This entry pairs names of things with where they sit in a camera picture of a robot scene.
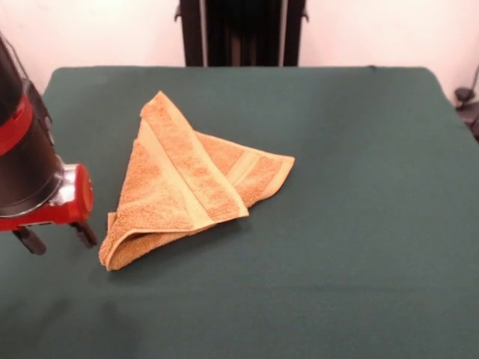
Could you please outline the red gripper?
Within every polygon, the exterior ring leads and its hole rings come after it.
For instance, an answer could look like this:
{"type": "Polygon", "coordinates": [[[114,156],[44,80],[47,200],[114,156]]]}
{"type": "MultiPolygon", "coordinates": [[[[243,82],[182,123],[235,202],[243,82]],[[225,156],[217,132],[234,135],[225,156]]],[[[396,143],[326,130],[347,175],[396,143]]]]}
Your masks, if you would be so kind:
{"type": "Polygon", "coordinates": [[[62,184],[49,201],[24,215],[1,218],[1,231],[12,230],[31,254],[45,254],[46,246],[32,230],[25,227],[29,225],[69,224],[86,248],[97,245],[97,238],[87,222],[94,205],[88,170],[83,164],[68,164],[63,169],[62,184]]]}

